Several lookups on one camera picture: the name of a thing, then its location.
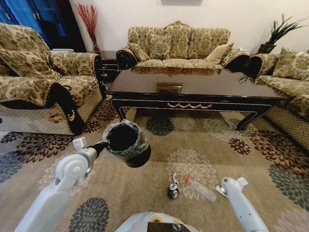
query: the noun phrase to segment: plastic bottle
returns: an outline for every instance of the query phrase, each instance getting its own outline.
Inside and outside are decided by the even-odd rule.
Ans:
[[[189,183],[189,185],[194,188],[196,191],[198,191],[202,196],[207,198],[208,200],[214,202],[217,199],[217,196],[214,192],[209,190],[207,187],[203,186],[199,182],[196,182],[194,180],[191,180],[189,176],[185,178],[186,182]]]

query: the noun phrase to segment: throw pillow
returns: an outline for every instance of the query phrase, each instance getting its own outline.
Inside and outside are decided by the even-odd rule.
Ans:
[[[170,36],[150,35],[150,58],[151,59],[169,59]]]
[[[273,76],[309,81],[309,54],[282,48]]]
[[[61,75],[52,70],[41,52],[0,49],[0,58],[19,76],[58,80]]]
[[[217,46],[207,57],[206,60],[214,63],[220,64],[223,58],[232,50],[234,43],[223,44]]]
[[[149,55],[143,51],[143,49],[137,44],[137,43],[127,43],[129,48],[132,50],[136,58],[140,62],[144,62],[148,59],[150,59]]]

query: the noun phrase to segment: patterned sofa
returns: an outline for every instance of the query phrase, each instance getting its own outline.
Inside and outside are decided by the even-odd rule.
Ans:
[[[251,57],[246,74],[290,97],[266,117],[309,150],[309,54],[285,48],[280,55],[258,54]]]
[[[0,131],[80,134],[105,97],[96,54],[51,53],[33,29],[0,24]]]
[[[138,44],[150,56],[151,35],[170,35],[171,44],[168,59],[148,59],[140,62],[129,45],[117,52],[119,67],[123,70],[136,67],[172,67],[172,68],[222,68],[232,71],[242,71],[249,60],[245,51],[232,50],[222,60],[221,64],[214,64],[205,58],[219,45],[227,44],[230,31],[224,28],[191,28],[187,24],[177,21],[165,28],[158,27],[130,27],[128,42]]]

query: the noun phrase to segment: carpet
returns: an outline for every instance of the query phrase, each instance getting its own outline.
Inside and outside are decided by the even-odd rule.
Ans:
[[[149,161],[129,168],[106,151],[94,169],[71,191],[57,232],[112,232],[134,213],[173,215],[201,232],[244,231],[228,199],[215,192],[210,202],[191,189],[187,175],[214,189],[222,178],[243,176],[243,193],[270,231],[305,232],[309,228],[309,158],[262,118],[235,131],[240,113],[126,109],[145,131]],[[84,128],[88,144],[118,122],[110,97]],[[37,195],[55,180],[55,168],[74,153],[73,136],[9,132],[0,135],[0,231],[15,229]],[[167,188],[177,173],[180,195]]]

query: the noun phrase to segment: coffee table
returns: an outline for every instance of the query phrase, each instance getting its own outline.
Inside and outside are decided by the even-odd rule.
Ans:
[[[250,112],[237,125],[239,131],[288,99],[267,86],[242,83],[240,72],[206,71],[133,68],[122,71],[107,94],[120,120],[126,117],[125,107]]]

